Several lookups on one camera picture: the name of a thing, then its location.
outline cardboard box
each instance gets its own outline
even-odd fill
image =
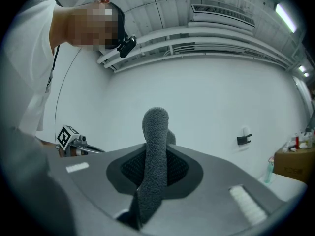
[[[315,166],[315,147],[275,153],[273,173],[307,183]]]

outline white shirt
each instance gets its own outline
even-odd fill
[[[54,56],[49,31],[55,5],[56,0],[28,0],[1,51],[1,122],[31,135],[43,128],[50,93]]]

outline light fixture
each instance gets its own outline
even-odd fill
[[[280,4],[277,4],[276,6],[276,12],[279,14],[279,16],[283,19],[283,21],[286,23],[287,26],[289,26],[291,32],[295,33],[296,26],[293,23],[293,21],[290,19],[286,11],[281,7]]]
[[[306,71],[305,67],[302,66],[302,65],[299,67],[299,70],[300,70],[301,72],[305,72],[305,71]]]

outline white ceiling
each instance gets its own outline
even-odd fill
[[[62,6],[74,6],[87,3],[92,0],[58,0]],[[298,22],[298,30],[291,33],[283,20],[275,13],[274,6],[281,0],[111,0],[119,6],[126,15],[125,28],[129,35],[137,38],[145,36],[153,31],[170,27],[187,26],[189,22],[189,10],[192,3],[209,4],[225,7],[241,12],[251,17],[255,22],[254,38],[265,42],[277,49],[292,60],[292,66],[288,69],[296,70],[300,63],[309,66],[308,71],[313,75],[314,70],[305,59],[304,48],[299,43],[305,34],[305,26]],[[141,47],[153,43],[165,41],[166,37],[154,39],[141,44]],[[162,47],[145,53],[150,56],[165,53],[168,47]],[[142,55],[136,55],[131,59],[140,59]],[[128,57],[115,64],[112,68],[119,69],[124,63],[130,61]]]

